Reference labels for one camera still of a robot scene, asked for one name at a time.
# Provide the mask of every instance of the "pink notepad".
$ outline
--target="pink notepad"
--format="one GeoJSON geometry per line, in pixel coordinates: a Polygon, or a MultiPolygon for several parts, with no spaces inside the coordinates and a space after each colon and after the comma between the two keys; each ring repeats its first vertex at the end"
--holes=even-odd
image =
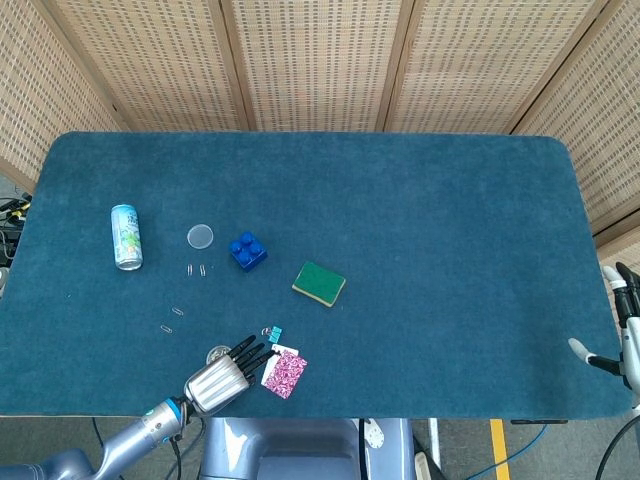
{"type": "Polygon", "coordinates": [[[287,351],[282,352],[278,363],[276,363],[264,386],[279,397],[287,399],[293,392],[306,366],[307,361],[304,358],[287,351]]]}

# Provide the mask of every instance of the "teal table mat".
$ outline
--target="teal table mat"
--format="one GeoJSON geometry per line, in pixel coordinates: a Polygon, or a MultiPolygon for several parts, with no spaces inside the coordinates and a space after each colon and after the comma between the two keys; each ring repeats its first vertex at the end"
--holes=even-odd
{"type": "Polygon", "coordinates": [[[556,140],[70,133],[51,147],[0,302],[0,413],[141,414],[180,394],[213,346],[271,325],[307,360],[300,382],[288,400],[257,385],[221,414],[536,419],[630,406],[619,379],[567,345],[619,348],[556,140]],[[139,215],[135,272],[114,265],[119,203],[139,215]],[[205,250],[187,244],[198,223],[214,232],[205,250]],[[228,251],[245,230],[268,250],[248,273],[228,251]],[[332,308],[292,290],[305,261],[347,279],[332,308]]]}

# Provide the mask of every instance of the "robotic finger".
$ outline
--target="robotic finger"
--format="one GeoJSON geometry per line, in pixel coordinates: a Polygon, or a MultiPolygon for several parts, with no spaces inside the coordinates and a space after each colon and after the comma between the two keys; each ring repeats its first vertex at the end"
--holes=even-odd
{"type": "Polygon", "coordinates": [[[640,395],[640,276],[621,262],[615,269],[603,267],[602,273],[615,298],[622,340],[620,361],[591,353],[575,338],[569,339],[569,346],[587,364],[621,375],[625,386],[640,395]]]}

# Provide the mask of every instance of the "blue lego brick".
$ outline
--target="blue lego brick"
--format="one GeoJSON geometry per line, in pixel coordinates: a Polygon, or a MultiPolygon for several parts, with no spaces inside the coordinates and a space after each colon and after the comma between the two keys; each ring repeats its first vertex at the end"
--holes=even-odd
{"type": "Polygon", "coordinates": [[[267,249],[251,232],[244,232],[240,239],[231,242],[229,251],[245,272],[267,258],[267,249]]]}

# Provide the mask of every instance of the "yellow sponge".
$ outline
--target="yellow sponge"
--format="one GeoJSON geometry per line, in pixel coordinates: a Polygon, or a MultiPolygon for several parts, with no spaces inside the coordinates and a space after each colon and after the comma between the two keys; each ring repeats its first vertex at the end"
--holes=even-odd
{"type": "Polygon", "coordinates": [[[344,287],[344,277],[319,267],[315,263],[305,262],[291,288],[327,307],[332,307],[344,287]]]}

